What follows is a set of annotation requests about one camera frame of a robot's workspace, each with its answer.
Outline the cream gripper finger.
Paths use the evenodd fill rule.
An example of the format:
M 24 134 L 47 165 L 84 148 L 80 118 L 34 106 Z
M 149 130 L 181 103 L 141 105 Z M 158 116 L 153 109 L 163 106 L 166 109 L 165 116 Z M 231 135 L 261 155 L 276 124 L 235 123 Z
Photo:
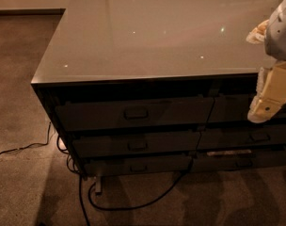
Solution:
M 263 123 L 271 120 L 286 104 L 286 61 L 278 61 L 272 68 L 260 69 L 256 92 L 247 119 Z
M 254 27 L 246 36 L 246 41 L 251 44 L 264 43 L 266 28 L 268 26 L 268 20 L 265 20 Z

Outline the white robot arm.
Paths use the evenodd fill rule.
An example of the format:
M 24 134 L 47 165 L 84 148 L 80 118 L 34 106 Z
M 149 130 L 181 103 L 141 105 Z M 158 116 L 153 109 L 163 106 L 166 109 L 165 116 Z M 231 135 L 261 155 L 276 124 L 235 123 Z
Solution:
M 254 123 L 271 120 L 286 104 L 286 0 L 270 18 L 258 24 L 246 37 L 252 44 L 263 44 L 265 53 L 277 61 L 270 69 L 261 67 L 256 92 L 247 119 Z

